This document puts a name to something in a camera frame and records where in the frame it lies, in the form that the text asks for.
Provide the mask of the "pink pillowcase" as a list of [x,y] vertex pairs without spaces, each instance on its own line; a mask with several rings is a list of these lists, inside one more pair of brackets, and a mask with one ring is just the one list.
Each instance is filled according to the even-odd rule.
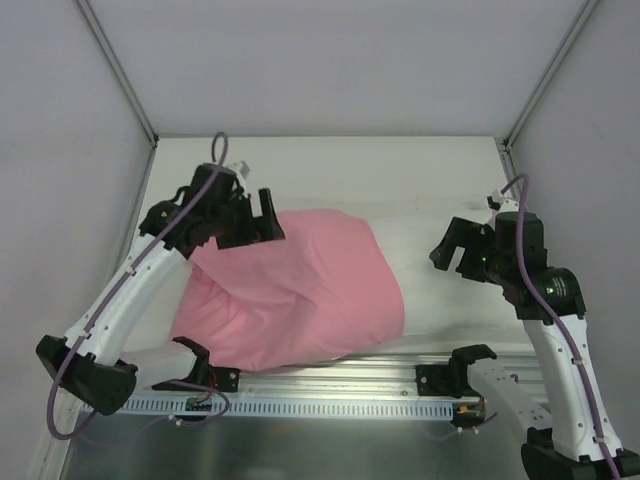
[[333,360],[402,336],[398,282],[370,224],[338,210],[285,211],[282,240],[191,256],[171,334],[215,366],[258,372]]

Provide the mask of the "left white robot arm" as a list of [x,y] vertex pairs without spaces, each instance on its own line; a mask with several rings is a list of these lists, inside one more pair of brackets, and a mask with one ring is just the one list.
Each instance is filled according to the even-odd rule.
[[127,259],[83,318],[62,337],[44,336],[36,355],[59,387],[107,416],[146,388],[208,385],[209,352],[175,337],[158,347],[126,352],[125,344],[160,287],[207,242],[244,247],[285,235],[271,192],[259,190],[253,214],[246,186],[249,168],[199,165],[190,184],[153,205],[139,225]]

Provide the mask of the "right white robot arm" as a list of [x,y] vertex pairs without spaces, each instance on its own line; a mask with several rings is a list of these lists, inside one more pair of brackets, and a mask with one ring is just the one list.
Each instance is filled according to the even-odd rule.
[[457,273],[500,286],[522,321],[548,406],[539,407],[485,344],[453,350],[445,365],[417,368],[419,388],[487,401],[521,439],[520,457],[530,479],[638,475],[639,456],[622,445],[597,388],[579,283],[570,270],[548,266],[541,220],[516,212],[496,214],[492,225],[455,217],[429,258],[445,271],[458,248],[464,253]]

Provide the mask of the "white pillow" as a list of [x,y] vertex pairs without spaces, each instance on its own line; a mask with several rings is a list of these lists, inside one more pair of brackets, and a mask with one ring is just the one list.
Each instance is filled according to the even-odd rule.
[[[433,267],[429,252],[444,234],[444,219],[423,215],[366,221],[398,282],[405,326],[401,337],[356,353],[445,351],[472,343],[499,351],[527,348],[523,326],[498,287]],[[172,325],[191,272],[189,261],[170,277],[133,330],[128,350],[175,338]]]

